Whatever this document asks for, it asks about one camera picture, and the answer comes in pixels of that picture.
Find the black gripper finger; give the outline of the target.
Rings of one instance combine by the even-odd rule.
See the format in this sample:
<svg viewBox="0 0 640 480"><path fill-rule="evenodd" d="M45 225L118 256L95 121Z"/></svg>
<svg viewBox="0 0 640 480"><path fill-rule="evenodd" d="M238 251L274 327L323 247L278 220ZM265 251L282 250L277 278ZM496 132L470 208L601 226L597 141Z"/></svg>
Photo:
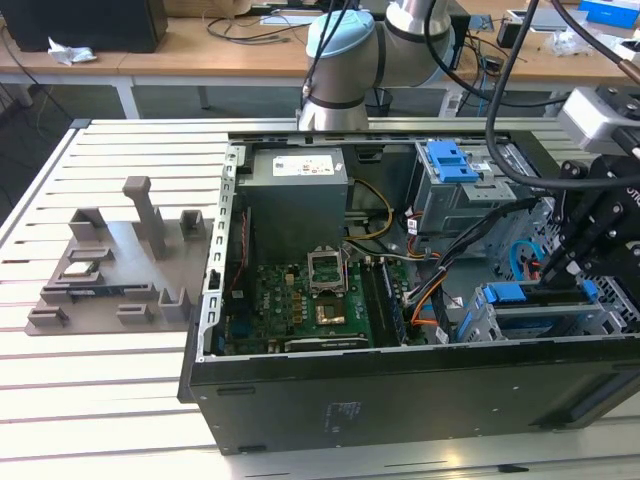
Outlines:
<svg viewBox="0 0 640 480"><path fill-rule="evenodd" d="M611 226L611 220L595 218L596 202L593 199L589 219L592 225L583 231L584 239L590 238L593 252L589 257L594 260L592 276L624 276L639 275L639 232L617 233Z"/></svg>
<svg viewBox="0 0 640 480"><path fill-rule="evenodd" d="M592 225L589 219L593 204L590 189L557 190L554 193L552 219L559 230L554 238L555 247L545 264L540 284L542 286L574 286L580 273L592 274L594 260L591 239L584 239L583 231Z"/></svg>

